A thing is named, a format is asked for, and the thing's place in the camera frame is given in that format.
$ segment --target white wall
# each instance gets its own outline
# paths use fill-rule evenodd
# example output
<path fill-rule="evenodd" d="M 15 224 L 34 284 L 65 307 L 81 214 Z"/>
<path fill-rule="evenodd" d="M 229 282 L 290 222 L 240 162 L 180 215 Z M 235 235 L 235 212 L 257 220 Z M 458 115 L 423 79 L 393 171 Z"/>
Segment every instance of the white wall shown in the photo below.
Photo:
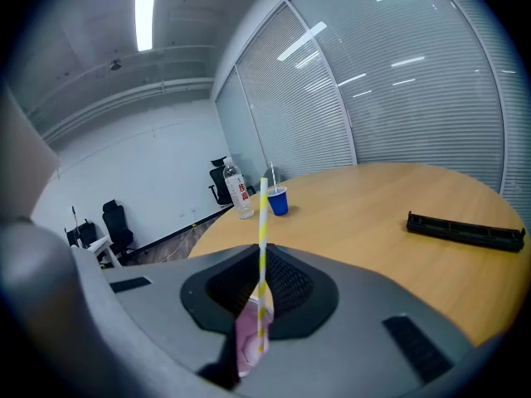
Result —
<path fill-rule="evenodd" d="M 262 23 L 283 0 L 255 0 L 246 15 L 239 22 L 230 40 L 219 58 L 211 99 L 215 100 L 238 60 L 241 51 L 253 38 Z"/>
<path fill-rule="evenodd" d="M 219 211 L 208 186 L 210 161 L 228 155 L 212 102 L 192 92 L 141 100 L 101 115 L 51 146 L 61 165 L 32 219 L 66 240 L 64 228 L 93 221 L 104 234 L 102 206 L 124 206 L 140 247 Z"/>

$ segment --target pink object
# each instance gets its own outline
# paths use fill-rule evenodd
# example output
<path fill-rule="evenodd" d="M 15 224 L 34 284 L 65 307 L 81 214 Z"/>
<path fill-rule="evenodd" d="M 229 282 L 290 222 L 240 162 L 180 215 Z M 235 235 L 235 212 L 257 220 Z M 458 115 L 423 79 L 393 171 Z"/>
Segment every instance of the pink object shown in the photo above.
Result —
<path fill-rule="evenodd" d="M 257 319 L 258 299 L 251 296 L 236 320 L 236 359 L 240 377 L 246 376 L 260 360 Z M 272 321 L 273 314 L 267 309 L 266 326 L 269 326 Z M 269 341 L 266 334 L 264 353 L 268 348 Z"/>

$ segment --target blue plastic cup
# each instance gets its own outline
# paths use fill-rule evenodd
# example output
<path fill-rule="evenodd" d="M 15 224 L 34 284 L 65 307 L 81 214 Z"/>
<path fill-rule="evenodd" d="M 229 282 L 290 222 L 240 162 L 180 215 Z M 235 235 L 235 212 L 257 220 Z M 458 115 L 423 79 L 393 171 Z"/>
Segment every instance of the blue plastic cup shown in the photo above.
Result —
<path fill-rule="evenodd" d="M 267 199 L 271 209 L 276 216 L 283 216 L 288 213 L 288 193 L 286 187 L 277 187 L 267 191 Z"/>

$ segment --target black vent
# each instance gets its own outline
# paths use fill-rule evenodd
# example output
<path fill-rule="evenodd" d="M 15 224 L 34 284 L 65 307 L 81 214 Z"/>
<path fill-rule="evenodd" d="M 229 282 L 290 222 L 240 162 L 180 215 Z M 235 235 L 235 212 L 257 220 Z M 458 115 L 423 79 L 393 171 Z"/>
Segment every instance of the black vent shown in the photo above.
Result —
<path fill-rule="evenodd" d="M 298 308 L 314 290 L 314 282 L 304 271 L 286 264 L 273 252 L 267 253 L 265 281 L 273 295 L 275 318 Z"/>
<path fill-rule="evenodd" d="M 244 258 L 228 265 L 207 281 L 207 295 L 237 318 L 258 283 L 258 258 Z"/>
<path fill-rule="evenodd" d="M 115 294 L 125 292 L 126 290 L 136 289 L 141 286 L 151 284 L 145 277 L 135 277 L 134 279 L 122 280 L 121 282 L 110 283 L 110 288 Z"/>
<path fill-rule="evenodd" d="M 383 325 L 424 383 L 452 368 L 450 361 L 408 316 L 388 318 Z"/>

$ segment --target white desk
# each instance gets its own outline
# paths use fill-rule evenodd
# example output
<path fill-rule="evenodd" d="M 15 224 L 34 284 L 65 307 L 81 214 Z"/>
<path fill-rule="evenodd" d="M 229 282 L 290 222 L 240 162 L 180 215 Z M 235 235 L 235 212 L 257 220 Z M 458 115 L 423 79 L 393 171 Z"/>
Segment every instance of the white desk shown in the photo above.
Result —
<path fill-rule="evenodd" d="M 110 261 L 113 263 L 113 266 L 116 269 L 122 268 L 122 264 L 118 261 L 118 258 L 116 258 L 116 255 L 110 248 L 110 243 L 111 243 L 110 238 L 108 236 L 105 236 L 105 237 L 102 237 L 101 239 L 98 239 L 96 242 L 92 242 L 88 250 L 94 253 L 96 257 L 100 254 L 100 252 L 102 251 L 106 252 Z"/>

